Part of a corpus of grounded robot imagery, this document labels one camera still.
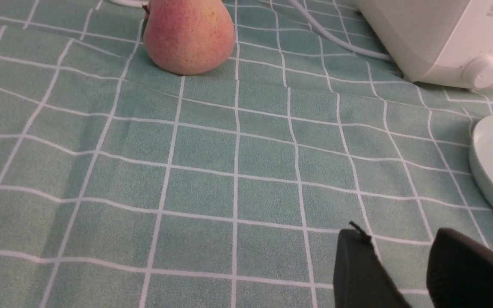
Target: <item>black object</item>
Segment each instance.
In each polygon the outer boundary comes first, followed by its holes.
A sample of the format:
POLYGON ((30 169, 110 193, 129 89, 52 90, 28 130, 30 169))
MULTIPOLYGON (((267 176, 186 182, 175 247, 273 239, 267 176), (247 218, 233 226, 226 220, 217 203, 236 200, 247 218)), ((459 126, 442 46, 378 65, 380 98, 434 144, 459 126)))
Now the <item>black object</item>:
MULTIPOLYGON (((381 265, 372 237, 354 222, 338 235, 334 266, 336 308, 411 307, 381 265)), ((436 308, 493 307, 493 251, 451 228, 431 246, 427 289, 436 308)))
POLYGON ((436 308, 493 307, 493 251, 456 230, 440 228, 426 283, 436 308))
POLYGON ((338 235, 334 266, 336 308, 411 307, 387 274, 374 252, 371 236, 354 222, 356 229, 338 235))

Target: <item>power cord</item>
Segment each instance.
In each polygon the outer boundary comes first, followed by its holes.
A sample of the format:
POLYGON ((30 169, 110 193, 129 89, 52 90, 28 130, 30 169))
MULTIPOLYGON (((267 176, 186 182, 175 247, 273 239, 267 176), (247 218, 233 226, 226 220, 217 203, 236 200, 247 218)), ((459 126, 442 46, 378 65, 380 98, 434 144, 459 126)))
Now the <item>power cord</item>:
MULTIPOLYGON (((134 8, 141 8, 143 5, 147 5, 148 1, 142 1, 142 0, 110 0, 110 2, 118 4, 120 6, 131 6, 134 8)), ((374 59, 379 59, 379 60, 385 60, 385 61, 390 61, 393 62, 393 59, 391 56, 387 54, 382 54, 378 53, 375 51, 367 50, 355 45, 352 45, 350 43, 347 43, 346 41, 342 41, 341 39, 335 37, 332 33, 330 33, 327 29, 325 29, 311 14, 307 11, 306 8, 304 8, 297 0, 289 0, 290 4, 302 14, 303 17, 307 19, 307 21, 317 30, 320 34, 323 35, 323 37, 329 39, 329 41, 332 41, 336 45, 348 50, 352 51, 356 54, 359 55, 364 55, 369 58, 374 58, 374 59)))
POLYGON ((359 55, 364 55, 369 58, 393 62, 391 56, 387 54, 377 53, 375 51, 357 47, 355 45, 351 45, 350 43, 347 43, 346 41, 342 41, 341 39, 335 37, 332 33, 327 31, 327 29, 321 26, 321 24, 317 22, 317 20, 315 20, 315 18, 311 16, 311 14, 307 11, 307 9, 304 8, 301 4, 299 4, 297 0, 288 0, 288 1, 292 6, 294 6, 296 10, 298 10, 298 12, 300 12, 300 14, 302 14, 303 17, 307 19, 307 21, 315 28, 315 30, 317 30, 320 34, 322 34, 323 37, 329 39, 329 41, 332 41, 333 43, 336 43, 338 46, 359 55))

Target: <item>red pear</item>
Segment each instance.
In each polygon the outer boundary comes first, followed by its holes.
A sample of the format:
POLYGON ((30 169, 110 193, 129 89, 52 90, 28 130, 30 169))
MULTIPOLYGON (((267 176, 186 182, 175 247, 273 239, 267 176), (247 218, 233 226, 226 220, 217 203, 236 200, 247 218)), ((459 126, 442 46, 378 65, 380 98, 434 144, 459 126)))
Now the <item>red pear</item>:
POLYGON ((229 58, 235 28, 222 0, 151 0, 143 43, 163 70, 195 75, 229 58))

